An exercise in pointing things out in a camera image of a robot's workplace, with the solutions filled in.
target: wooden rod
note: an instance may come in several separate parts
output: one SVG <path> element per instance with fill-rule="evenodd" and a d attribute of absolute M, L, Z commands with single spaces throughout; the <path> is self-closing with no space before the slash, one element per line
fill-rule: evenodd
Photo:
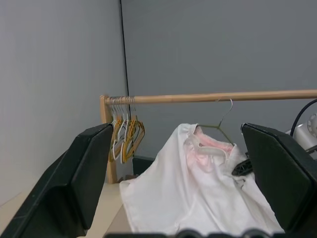
<path fill-rule="evenodd" d="M 134 96 L 105 98 L 106 104 L 140 104 L 140 103 L 188 103 L 188 102 L 221 102 L 317 98 L 317 89 L 290 91 L 262 91 L 237 93 L 208 93 L 160 96 Z"/>

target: white cloth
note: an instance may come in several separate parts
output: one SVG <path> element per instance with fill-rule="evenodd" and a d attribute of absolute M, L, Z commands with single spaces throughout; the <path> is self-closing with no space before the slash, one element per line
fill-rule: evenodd
<path fill-rule="evenodd" d="M 204 135 L 196 124 L 181 124 L 143 174 L 120 183 L 132 231 L 282 232 L 254 175 L 231 175 L 245 159 L 236 145 Z"/>

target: hanger hook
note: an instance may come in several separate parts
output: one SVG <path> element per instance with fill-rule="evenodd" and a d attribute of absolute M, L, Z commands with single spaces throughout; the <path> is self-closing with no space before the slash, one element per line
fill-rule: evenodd
<path fill-rule="evenodd" d="M 231 110 L 232 110 L 232 108 L 233 108 L 233 101 L 232 101 L 231 98 L 230 98 L 230 102 L 231 102 L 230 110 L 222 116 L 222 118 L 221 118 L 221 120 L 220 120 L 220 122 L 219 122 L 218 128 L 221 126 L 221 123 L 222 123 L 224 117 L 225 117 L 229 112 L 231 112 Z"/>

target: wooden rack post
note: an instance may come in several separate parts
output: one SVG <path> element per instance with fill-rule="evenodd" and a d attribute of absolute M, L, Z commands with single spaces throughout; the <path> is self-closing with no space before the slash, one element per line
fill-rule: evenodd
<path fill-rule="evenodd" d="M 186 102 L 221 102 L 221 101 L 254 101 L 254 100 L 284 100 L 317 98 L 317 89 L 290 90 L 290 91 L 263 91 L 238 93 L 209 93 L 160 96 L 123 96 L 115 100 L 108 96 L 100 96 L 100 114 L 102 123 L 111 122 L 110 104 L 137 104 L 137 103 L 186 103 Z M 108 183 L 117 182 L 116 164 L 108 160 Z"/>

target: gray partition wall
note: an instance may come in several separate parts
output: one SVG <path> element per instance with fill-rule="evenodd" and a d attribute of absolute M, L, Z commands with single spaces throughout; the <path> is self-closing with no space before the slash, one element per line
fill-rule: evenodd
<path fill-rule="evenodd" d="M 317 88 L 315 0 L 122 0 L 122 12 L 130 95 Z M 286 131 L 308 101 L 234 102 L 223 129 L 245 151 L 243 122 Z M 146 127 L 137 155 L 154 158 L 180 123 L 216 124 L 229 108 L 137 106 Z"/>

